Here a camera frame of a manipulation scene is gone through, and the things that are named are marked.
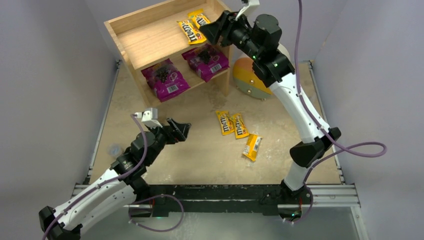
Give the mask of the yellow M&M bag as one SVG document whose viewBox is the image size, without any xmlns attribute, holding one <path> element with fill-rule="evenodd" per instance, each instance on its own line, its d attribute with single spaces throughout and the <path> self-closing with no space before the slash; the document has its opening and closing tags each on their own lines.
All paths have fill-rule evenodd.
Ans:
<svg viewBox="0 0 424 240">
<path fill-rule="evenodd" d="M 194 27 L 190 20 L 182 20 L 177 23 L 187 37 L 189 45 L 202 44 L 207 41 L 206 37 Z"/>
<path fill-rule="evenodd" d="M 217 110 L 215 113 L 220 123 L 221 134 L 226 136 L 233 133 L 235 131 L 235 127 L 230 118 L 229 111 Z"/>
<path fill-rule="evenodd" d="M 201 26 L 205 26 L 211 23 L 209 18 L 204 14 L 204 10 L 202 8 L 189 12 L 187 16 L 198 29 Z"/>
<path fill-rule="evenodd" d="M 231 117 L 234 125 L 234 133 L 236 139 L 243 139 L 249 136 L 249 131 L 244 123 L 241 113 L 236 113 Z"/>
</svg>

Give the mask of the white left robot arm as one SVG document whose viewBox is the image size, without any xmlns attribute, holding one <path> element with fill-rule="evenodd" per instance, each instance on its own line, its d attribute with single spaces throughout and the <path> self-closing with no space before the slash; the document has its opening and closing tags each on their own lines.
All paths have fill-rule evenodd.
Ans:
<svg viewBox="0 0 424 240">
<path fill-rule="evenodd" d="M 184 142 L 190 123 L 178 123 L 168 118 L 166 125 L 155 123 L 147 130 L 146 120 L 132 119 L 140 129 L 130 146 L 94 183 L 67 202 L 56 207 L 46 206 L 38 213 L 44 240 L 79 240 L 99 221 L 125 205 L 140 200 L 154 201 L 150 187 L 142 178 L 165 145 Z"/>
</svg>

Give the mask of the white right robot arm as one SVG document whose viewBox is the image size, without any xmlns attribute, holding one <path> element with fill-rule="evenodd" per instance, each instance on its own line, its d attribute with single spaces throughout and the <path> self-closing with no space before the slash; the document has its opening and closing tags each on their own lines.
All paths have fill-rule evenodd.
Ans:
<svg viewBox="0 0 424 240">
<path fill-rule="evenodd" d="M 211 23 L 200 26 L 207 40 L 222 47 L 234 45 L 253 61 L 254 74 L 280 100 L 293 119 L 301 141 L 289 153 L 293 160 L 281 182 L 285 191 L 298 192 L 306 181 L 312 164 L 321 159 L 341 136 L 337 127 L 322 119 L 296 80 L 295 67 L 279 49 L 282 30 L 269 14 L 256 17 L 250 26 L 245 15 L 225 10 Z"/>
</svg>

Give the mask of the purple candy bag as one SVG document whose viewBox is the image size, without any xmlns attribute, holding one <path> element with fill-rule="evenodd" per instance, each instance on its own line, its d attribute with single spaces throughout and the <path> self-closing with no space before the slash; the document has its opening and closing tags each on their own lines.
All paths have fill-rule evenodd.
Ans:
<svg viewBox="0 0 424 240">
<path fill-rule="evenodd" d="M 206 83 L 230 67 L 223 52 L 210 44 L 193 48 L 181 54 L 189 67 Z"/>
<path fill-rule="evenodd" d="M 161 103 L 191 88 L 169 58 L 141 70 L 141 74 L 146 78 L 148 86 Z"/>
</svg>

